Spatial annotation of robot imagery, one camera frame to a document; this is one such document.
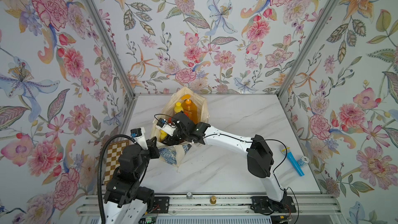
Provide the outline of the orange bottle yellow cap front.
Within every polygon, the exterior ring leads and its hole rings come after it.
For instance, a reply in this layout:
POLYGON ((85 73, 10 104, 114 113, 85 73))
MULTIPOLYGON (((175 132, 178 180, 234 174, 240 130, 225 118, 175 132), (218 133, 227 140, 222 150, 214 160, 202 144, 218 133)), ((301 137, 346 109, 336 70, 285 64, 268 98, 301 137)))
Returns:
POLYGON ((178 114, 178 113, 183 112, 183 111, 184 110, 183 110, 182 104, 180 102, 177 102, 175 104, 175 106, 174 106, 174 113, 178 114))

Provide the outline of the orange bottle yellow cap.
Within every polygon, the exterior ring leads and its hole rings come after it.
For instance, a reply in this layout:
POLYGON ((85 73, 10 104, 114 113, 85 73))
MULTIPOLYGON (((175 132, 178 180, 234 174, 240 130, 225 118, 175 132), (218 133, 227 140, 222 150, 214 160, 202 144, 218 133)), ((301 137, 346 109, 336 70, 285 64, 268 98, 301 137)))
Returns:
POLYGON ((177 102, 175 104, 175 106, 174 106, 174 113, 178 114, 178 113, 183 112, 183 111, 184 110, 183 110, 182 104, 180 102, 177 102))
POLYGON ((164 142, 167 138, 168 134, 163 130, 160 131, 160 142, 164 142))

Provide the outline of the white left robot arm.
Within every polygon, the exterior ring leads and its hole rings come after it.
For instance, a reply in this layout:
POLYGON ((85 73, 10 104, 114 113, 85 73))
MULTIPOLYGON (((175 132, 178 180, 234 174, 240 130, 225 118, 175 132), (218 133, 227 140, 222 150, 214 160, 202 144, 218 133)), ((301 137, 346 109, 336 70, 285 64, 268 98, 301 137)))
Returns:
POLYGON ((98 193, 98 206, 103 224, 137 224, 146 212, 153 210, 154 191, 141 186, 151 159, 160 157, 157 138, 144 141, 122 150, 119 166, 106 185, 105 195, 98 193))

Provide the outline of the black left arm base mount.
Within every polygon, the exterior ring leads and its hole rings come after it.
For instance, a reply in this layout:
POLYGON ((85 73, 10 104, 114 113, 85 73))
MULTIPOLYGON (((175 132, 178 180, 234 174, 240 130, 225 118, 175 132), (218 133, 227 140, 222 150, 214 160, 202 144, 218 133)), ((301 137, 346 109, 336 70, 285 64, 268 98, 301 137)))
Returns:
POLYGON ((139 187, 136 195, 137 200, 141 200, 147 205, 147 213, 167 214, 170 207, 170 197, 156 197, 154 190, 147 187, 139 187))

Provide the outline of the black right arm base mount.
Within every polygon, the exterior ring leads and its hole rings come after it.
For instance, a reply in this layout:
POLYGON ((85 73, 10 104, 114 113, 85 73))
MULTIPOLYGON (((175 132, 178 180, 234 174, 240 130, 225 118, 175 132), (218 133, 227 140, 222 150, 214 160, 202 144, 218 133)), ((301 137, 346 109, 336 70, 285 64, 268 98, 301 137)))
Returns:
POLYGON ((296 213, 297 209, 292 197, 283 196, 281 202, 271 200, 266 196, 251 197, 251 210, 258 214, 292 214, 296 213))

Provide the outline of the large orange pump soap bottle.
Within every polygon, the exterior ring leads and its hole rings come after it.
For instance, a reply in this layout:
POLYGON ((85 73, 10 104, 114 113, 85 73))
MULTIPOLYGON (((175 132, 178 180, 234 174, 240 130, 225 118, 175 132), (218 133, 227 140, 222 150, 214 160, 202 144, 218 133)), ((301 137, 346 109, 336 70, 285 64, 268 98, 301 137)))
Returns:
POLYGON ((195 124, 198 123, 198 109, 194 102, 191 100, 191 95, 184 95, 181 100, 183 100, 181 106, 183 108, 184 114, 195 124))

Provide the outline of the cream canvas shopping bag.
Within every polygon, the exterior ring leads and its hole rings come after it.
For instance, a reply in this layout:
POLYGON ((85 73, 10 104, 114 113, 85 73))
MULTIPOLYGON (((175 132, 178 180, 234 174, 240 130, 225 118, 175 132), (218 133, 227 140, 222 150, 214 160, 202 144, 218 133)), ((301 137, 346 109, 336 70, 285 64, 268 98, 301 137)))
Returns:
POLYGON ((175 167, 179 167, 182 163, 184 156, 188 153, 188 151, 193 148, 201 147, 201 144, 194 144, 187 141, 183 141, 179 144, 169 145, 164 141, 161 141, 161 132, 156 128, 156 124, 159 120, 165 119, 167 122, 173 120, 173 116, 175 115, 174 107, 175 104, 180 102, 182 103, 182 97, 185 95, 190 95, 193 103, 198 107, 198 120, 201 122, 209 122, 209 112, 208 112, 208 104, 207 99, 199 94, 194 93, 187 87, 183 87, 178 90, 171 96, 171 99, 165 104, 164 108, 159 114, 155 114, 155 120, 153 121, 150 137, 157 138, 157 147, 160 153, 160 160, 171 164, 175 167))

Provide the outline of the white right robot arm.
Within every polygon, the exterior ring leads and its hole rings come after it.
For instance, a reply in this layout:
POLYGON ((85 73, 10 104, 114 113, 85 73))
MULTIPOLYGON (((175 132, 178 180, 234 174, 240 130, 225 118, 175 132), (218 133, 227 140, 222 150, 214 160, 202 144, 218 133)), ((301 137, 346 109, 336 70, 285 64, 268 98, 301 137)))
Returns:
POLYGON ((217 146, 242 155, 247 159, 248 171, 261 179, 270 200, 282 203, 287 197, 286 190, 281 188, 275 175, 273 152, 267 143, 269 139, 260 135, 252 138, 235 135, 205 122, 195 124, 182 112, 172 117, 171 122, 159 119, 155 127, 167 133, 172 143, 187 141, 217 146))

